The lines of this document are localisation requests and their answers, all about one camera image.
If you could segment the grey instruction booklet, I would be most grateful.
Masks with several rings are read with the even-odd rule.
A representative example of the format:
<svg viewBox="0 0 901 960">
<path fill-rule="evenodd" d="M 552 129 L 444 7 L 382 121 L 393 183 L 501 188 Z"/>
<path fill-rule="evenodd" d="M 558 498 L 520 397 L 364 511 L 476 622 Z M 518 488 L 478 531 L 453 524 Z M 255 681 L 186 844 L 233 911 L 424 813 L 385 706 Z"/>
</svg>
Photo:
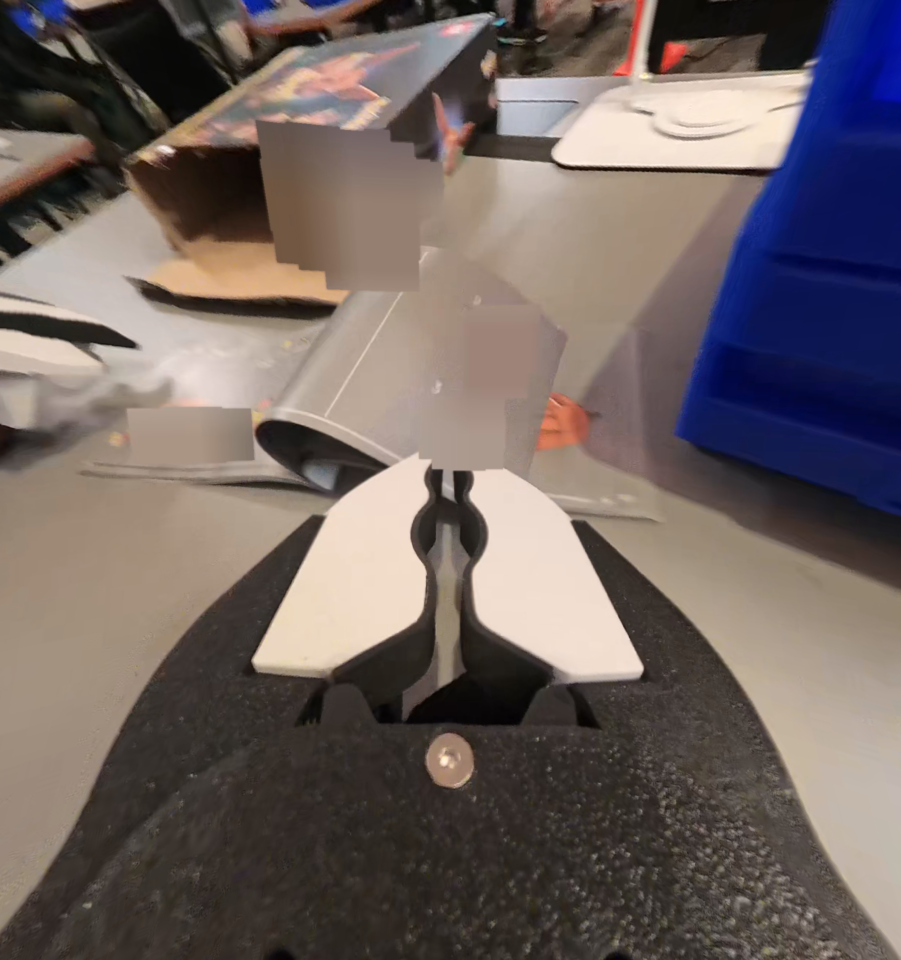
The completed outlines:
<svg viewBox="0 0 901 960">
<path fill-rule="evenodd" d="M 261 411 L 253 457 L 184 463 L 185 428 L 210 406 L 128 410 L 128 445 L 90 475 L 208 485 L 286 483 L 337 501 L 408 458 L 440 474 L 458 510 L 458 473 L 506 470 L 571 514 L 650 519 L 628 479 L 584 451 L 591 419 L 553 389 L 566 333 L 512 285 L 427 248 L 418 292 L 350 294 L 282 394 Z"/>
</svg>

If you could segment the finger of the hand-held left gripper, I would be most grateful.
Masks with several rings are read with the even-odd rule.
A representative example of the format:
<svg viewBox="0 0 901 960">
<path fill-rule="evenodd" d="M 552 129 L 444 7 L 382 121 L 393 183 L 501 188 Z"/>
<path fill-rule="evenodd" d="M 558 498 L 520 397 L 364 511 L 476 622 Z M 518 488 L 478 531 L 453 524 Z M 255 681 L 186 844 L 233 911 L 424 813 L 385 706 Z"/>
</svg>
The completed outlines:
<svg viewBox="0 0 901 960">
<path fill-rule="evenodd" d="M 140 345 L 72 310 L 0 293 L 1 374 L 94 374 L 95 347 L 136 351 Z"/>
<path fill-rule="evenodd" d="M 0 425 L 18 431 L 92 425 L 113 411 L 160 406 L 172 394 L 172 381 L 153 373 L 50 377 L 0 371 Z"/>
</svg>

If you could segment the white round plate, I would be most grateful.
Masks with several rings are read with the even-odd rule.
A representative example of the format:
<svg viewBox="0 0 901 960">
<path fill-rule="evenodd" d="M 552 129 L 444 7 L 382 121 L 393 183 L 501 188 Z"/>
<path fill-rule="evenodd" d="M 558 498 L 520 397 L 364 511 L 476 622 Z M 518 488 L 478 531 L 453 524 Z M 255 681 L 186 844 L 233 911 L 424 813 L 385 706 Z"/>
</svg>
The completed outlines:
<svg viewBox="0 0 901 960">
<path fill-rule="evenodd" d="M 748 130 L 767 112 L 767 100 L 737 89 L 685 90 L 631 97 L 628 107 L 649 118 L 653 131 L 669 139 L 725 138 Z"/>
</svg>

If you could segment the printed cardboard box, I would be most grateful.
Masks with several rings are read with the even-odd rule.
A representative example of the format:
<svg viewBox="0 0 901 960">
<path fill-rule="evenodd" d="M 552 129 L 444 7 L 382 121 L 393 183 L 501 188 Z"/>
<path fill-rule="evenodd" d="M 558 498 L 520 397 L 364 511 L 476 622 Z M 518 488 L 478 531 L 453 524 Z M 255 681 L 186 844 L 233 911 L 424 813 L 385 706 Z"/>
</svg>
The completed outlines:
<svg viewBox="0 0 901 960">
<path fill-rule="evenodd" d="M 416 291 L 445 177 L 495 115 L 489 13 L 291 48 L 129 162 L 174 299 L 339 306 Z"/>
</svg>

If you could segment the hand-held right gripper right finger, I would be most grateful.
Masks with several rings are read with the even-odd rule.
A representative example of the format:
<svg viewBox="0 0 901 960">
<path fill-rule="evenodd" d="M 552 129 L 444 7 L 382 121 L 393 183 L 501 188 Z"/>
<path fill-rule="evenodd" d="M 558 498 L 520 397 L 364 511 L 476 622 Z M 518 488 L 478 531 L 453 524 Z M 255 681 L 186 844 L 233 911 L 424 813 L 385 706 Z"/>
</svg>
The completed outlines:
<svg viewBox="0 0 901 960">
<path fill-rule="evenodd" d="M 551 687 L 630 683 L 645 666 L 569 516 L 506 469 L 458 472 L 460 655 L 508 710 Z"/>
</svg>

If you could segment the white tray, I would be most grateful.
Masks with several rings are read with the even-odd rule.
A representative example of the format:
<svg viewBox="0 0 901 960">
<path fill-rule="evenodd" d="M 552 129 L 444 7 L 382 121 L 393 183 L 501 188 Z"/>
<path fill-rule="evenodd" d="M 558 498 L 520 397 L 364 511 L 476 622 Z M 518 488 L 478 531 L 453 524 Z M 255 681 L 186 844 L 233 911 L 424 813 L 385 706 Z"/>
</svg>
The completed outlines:
<svg viewBox="0 0 901 960">
<path fill-rule="evenodd" d="M 570 170 L 769 173 L 784 159 L 811 83 L 809 70 L 631 79 L 587 105 L 551 156 Z M 656 133 L 649 117 L 628 106 L 633 96 L 686 90 L 756 93 L 766 100 L 766 113 L 754 126 L 736 134 L 676 140 Z"/>
</svg>

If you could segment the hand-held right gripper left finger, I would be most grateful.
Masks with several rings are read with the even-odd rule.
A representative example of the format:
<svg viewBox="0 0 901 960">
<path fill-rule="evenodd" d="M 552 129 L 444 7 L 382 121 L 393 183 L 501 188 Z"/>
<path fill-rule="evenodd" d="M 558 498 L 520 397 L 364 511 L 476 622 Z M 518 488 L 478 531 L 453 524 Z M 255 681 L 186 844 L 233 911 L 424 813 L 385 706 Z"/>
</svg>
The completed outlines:
<svg viewBox="0 0 901 960">
<path fill-rule="evenodd" d="M 252 655 L 257 674 L 352 685 L 392 705 L 431 668 L 440 473 L 404 459 L 320 518 Z"/>
</svg>

